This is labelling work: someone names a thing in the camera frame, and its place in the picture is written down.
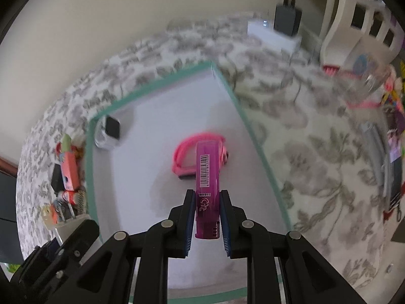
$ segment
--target white tray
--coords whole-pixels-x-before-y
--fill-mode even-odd
[[[121,124],[120,144],[112,151],[94,144],[95,124],[106,114]],[[204,63],[141,88],[90,122],[89,213],[100,225],[103,241],[119,230],[146,231],[183,203],[195,180],[172,173],[172,155],[184,138],[203,131],[226,138],[229,160],[219,183],[232,204],[269,231],[288,231],[285,208],[279,208],[272,184],[279,190],[246,116],[216,66]],[[246,295],[246,260],[230,260],[222,237],[196,239],[195,230],[189,256],[169,260],[168,297],[209,295],[198,302],[217,303]]]

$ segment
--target barcode sticker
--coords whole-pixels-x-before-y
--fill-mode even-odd
[[[200,187],[209,187],[209,154],[200,156]]]

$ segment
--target power adapter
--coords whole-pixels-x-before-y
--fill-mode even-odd
[[[302,10],[295,6],[278,4],[274,18],[274,30],[288,36],[295,36],[301,23]]]
[[[295,0],[284,0],[276,6],[274,30],[288,36],[298,33],[302,17],[302,10],[295,8]]]

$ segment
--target black charger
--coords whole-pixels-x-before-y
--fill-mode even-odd
[[[65,190],[65,186],[63,185],[62,170],[60,168],[60,164],[55,163],[53,167],[51,186],[55,191],[55,193]]]
[[[274,17],[274,30],[288,36],[298,33],[302,17],[302,10],[295,8],[295,0],[284,0],[283,4],[276,6]]]

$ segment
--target black bracket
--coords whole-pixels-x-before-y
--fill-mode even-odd
[[[167,303],[169,258],[185,258],[191,245],[195,192],[188,190],[183,205],[148,231],[134,235],[119,231],[80,266],[84,253],[98,236],[98,226],[87,220],[50,255],[52,243],[37,248],[16,272],[10,285],[18,304],[127,304],[136,259],[140,257],[134,303]],[[248,304],[364,304],[344,278],[297,231],[280,235],[246,218],[232,206],[227,191],[220,193],[224,246],[231,259],[247,258]],[[5,287],[0,278],[0,289]]]

